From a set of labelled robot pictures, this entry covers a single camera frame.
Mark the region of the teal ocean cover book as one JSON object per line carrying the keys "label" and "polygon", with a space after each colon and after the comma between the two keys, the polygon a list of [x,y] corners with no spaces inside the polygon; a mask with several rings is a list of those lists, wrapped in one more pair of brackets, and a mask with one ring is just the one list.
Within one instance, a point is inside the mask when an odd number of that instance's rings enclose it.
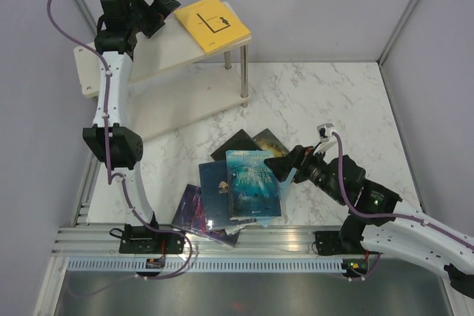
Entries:
{"label": "teal ocean cover book", "polygon": [[230,219],[264,217],[278,196],[279,182],[264,164],[273,154],[266,150],[226,152]]}

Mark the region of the light blue Hemingway book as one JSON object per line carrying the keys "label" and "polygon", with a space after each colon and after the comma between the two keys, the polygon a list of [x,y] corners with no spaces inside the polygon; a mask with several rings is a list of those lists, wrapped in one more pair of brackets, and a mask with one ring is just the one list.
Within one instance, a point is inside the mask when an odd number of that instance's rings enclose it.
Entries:
{"label": "light blue Hemingway book", "polygon": [[282,216],[283,209],[281,205],[290,190],[290,185],[291,180],[286,180],[278,185],[277,199],[273,201],[273,204],[270,207],[270,211],[264,217],[256,218],[257,224],[263,227],[268,227],[275,218],[279,218]]}

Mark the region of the yellow book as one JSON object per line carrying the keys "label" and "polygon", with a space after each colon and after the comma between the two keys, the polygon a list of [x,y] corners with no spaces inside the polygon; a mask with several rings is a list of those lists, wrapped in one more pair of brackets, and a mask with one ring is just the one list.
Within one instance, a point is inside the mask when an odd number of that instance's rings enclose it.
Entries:
{"label": "yellow book", "polygon": [[251,36],[244,23],[220,0],[200,0],[174,14],[207,55]]}

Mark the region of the dark blue Wuthering Heights book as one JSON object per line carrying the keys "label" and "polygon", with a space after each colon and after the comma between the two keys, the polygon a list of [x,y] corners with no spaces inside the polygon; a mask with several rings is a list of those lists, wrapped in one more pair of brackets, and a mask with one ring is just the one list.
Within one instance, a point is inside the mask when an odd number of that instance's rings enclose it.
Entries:
{"label": "dark blue Wuthering Heights book", "polygon": [[207,231],[241,229],[256,222],[254,219],[230,219],[226,161],[204,163],[198,168]]}

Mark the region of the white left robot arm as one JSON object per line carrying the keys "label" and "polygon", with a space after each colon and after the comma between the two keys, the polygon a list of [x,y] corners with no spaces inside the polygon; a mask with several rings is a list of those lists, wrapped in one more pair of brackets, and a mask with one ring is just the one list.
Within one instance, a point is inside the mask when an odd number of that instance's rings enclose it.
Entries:
{"label": "white left robot arm", "polygon": [[128,127],[128,84],[137,35],[151,38],[180,6],[176,0],[100,0],[94,48],[99,58],[99,96],[91,127],[82,137],[94,156],[104,163],[107,182],[117,183],[127,206],[126,228],[140,230],[136,244],[147,253],[162,243],[159,225],[147,199],[140,163],[142,137]]}

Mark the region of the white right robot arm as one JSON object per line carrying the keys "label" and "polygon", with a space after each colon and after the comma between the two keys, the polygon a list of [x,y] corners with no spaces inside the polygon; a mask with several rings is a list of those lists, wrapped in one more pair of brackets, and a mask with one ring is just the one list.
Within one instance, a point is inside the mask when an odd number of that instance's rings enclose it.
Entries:
{"label": "white right robot arm", "polygon": [[400,195],[371,181],[348,155],[326,162],[318,147],[298,145],[265,165],[279,181],[294,169],[295,183],[309,181],[342,206],[348,216],[337,232],[316,232],[322,255],[387,254],[447,279],[457,292],[473,296],[473,238],[439,223]]}

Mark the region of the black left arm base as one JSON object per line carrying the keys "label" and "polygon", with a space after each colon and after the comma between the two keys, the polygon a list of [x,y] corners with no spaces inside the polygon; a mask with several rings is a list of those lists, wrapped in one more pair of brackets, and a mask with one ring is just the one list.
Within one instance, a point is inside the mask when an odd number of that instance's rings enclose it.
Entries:
{"label": "black left arm base", "polygon": [[118,252],[124,255],[179,255],[184,235],[176,231],[153,232],[145,226],[124,225]]}

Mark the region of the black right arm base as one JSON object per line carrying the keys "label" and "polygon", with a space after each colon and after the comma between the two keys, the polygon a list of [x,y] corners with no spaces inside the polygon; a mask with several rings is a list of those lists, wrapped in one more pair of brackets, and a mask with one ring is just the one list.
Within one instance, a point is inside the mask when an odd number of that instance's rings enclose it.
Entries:
{"label": "black right arm base", "polygon": [[364,255],[365,249],[361,246],[343,244],[338,236],[338,231],[315,231],[312,250],[320,256],[334,255]]}

